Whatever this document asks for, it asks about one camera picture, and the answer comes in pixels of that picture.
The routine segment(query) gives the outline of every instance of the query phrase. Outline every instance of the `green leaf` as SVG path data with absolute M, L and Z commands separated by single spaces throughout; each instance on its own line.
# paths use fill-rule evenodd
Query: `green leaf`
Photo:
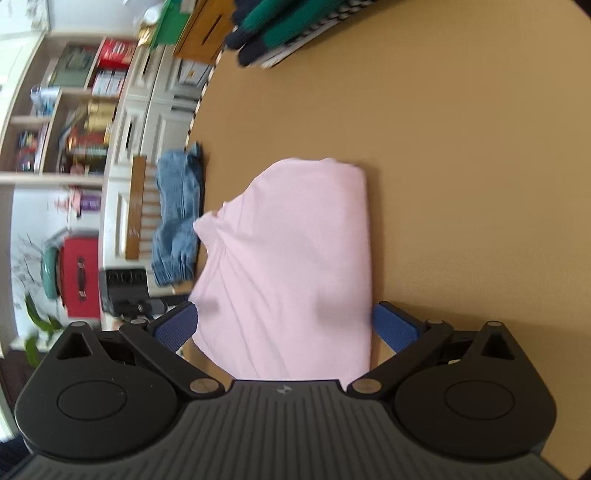
M 25 354 L 27 355 L 27 361 L 29 365 L 37 368 L 39 366 L 39 350 L 37 348 L 37 341 L 39 337 L 37 334 L 30 336 L 25 340 Z
M 31 297 L 30 293 L 27 293 L 25 296 L 25 304 L 27 305 L 27 313 L 35 325 L 37 325 L 44 332 L 55 332 L 56 329 L 54 326 L 39 316 L 37 307 L 35 307 L 35 302 L 33 301 L 33 297 Z
M 49 318 L 49 323 L 51 323 L 51 326 L 53 328 L 55 328 L 55 330 L 63 330 L 64 329 L 64 326 L 53 315 L 48 315 L 47 318 Z
M 51 343 L 51 339 L 53 338 L 55 332 L 49 332 L 47 334 L 47 340 L 45 340 L 45 346 L 49 346 L 49 344 Z

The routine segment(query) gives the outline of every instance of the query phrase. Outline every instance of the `teal bowl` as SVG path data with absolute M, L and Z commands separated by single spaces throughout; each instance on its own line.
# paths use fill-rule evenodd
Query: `teal bowl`
M 50 300 L 57 300 L 60 296 L 56 276 L 58 253 L 59 249 L 57 247 L 50 247 L 45 250 L 41 259 L 41 281 L 43 282 L 45 295 Z

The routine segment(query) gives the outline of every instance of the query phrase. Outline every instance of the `logo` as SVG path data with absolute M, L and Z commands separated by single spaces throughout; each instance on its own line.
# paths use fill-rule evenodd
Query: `logo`
M 289 395 L 291 392 L 293 392 L 293 390 L 294 389 L 291 388 L 289 385 L 282 385 L 279 388 L 277 388 L 277 393 L 280 393 L 285 397 L 286 395 Z

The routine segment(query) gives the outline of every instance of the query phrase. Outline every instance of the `green knitted fabric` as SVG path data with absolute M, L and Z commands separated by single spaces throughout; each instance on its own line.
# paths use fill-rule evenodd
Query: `green knitted fabric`
M 268 50 L 273 50 L 336 10 L 342 3 L 343 0 L 303 0 L 295 9 L 285 12 L 263 30 L 262 40 Z
M 262 0 L 244 19 L 241 28 L 254 34 L 260 32 L 277 15 L 296 0 Z

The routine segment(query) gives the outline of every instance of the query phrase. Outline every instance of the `red box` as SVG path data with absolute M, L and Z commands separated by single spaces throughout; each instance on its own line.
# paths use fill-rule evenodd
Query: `red box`
M 100 319 L 98 238 L 64 240 L 60 277 L 61 300 L 68 317 Z
M 126 70 L 135 53 L 135 43 L 107 38 L 99 53 L 98 67 L 101 69 Z

